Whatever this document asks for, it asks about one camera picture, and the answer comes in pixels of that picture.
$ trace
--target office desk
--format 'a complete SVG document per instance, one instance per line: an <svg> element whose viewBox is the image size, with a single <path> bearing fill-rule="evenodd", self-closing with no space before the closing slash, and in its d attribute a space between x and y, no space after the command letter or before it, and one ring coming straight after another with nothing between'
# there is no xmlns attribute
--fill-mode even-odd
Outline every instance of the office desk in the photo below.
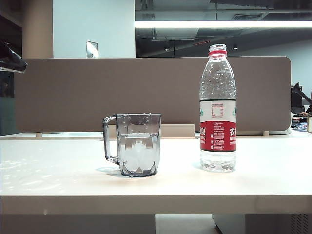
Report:
<svg viewBox="0 0 312 234"><path fill-rule="evenodd" d="M311 144L238 136L236 171L220 174L201 169L199 139L162 139L158 173L128 178L101 139L1 138L1 214L312 213Z"/></svg>

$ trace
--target mug handle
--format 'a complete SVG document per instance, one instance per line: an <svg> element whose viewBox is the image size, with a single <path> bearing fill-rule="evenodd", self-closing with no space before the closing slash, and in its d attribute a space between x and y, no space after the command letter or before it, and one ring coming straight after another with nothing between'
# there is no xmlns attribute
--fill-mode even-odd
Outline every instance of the mug handle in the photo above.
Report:
<svg viewBox="0 0 312 234"><path fill-rule="evenodd" d="M111 155L110 144L109 144L109 130L108 123L112 120L116 120L116 115L108 116L103 119L103 138L104 138L104 146L105 146L105 158L109 162L113 162L119 165L118 157Z"/></svg>

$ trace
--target exposed ceiling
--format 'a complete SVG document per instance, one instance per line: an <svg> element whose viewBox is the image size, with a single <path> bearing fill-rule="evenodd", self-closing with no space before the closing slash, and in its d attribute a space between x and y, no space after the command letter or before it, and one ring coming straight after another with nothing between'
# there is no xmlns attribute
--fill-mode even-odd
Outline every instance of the exposed ceiling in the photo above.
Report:
<svg viewBox="0 0 312 234"><path fill-rule="evenodd" d="M135 4L136 21L312 20L312 0L136 0ZM172 56L172 51L176 56L179 50L191 56L194 47L219 42L244 44L240 49L246 50L276 44L276 39L278 43L312 39L312 30L139 28L136 56Z"/></svg>
<svg viewBox="0 0 312 234"><path fill-rule="evenodd" d="M17 54L22 53L22 0L0 0L0 40Z"/></svg>

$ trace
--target black plastic bag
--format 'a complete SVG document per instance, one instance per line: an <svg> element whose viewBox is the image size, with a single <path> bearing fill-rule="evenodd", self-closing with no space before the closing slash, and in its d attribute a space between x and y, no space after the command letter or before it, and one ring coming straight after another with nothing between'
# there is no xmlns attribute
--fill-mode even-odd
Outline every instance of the black plastic bag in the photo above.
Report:
<svg viewBox="0 0 312 234"><path fill-rule="evenodd" d="M0 71L24 73L27 63L0 40Z"/></svg>

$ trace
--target desk partition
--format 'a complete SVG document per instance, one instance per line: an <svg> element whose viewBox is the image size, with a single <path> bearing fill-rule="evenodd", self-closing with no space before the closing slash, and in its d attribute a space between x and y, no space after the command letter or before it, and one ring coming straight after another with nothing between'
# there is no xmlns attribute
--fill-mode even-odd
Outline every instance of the desk partition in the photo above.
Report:
<svg viewBox="0 0 312 234"><path fill-rule="evenodd" d="M237 133L290 125L291 63L286 57L232 57ZM101 131L114 113L162 113L165 124L199 129L199 82L208 58L26 59L16 74L21 132Z"/></svg>

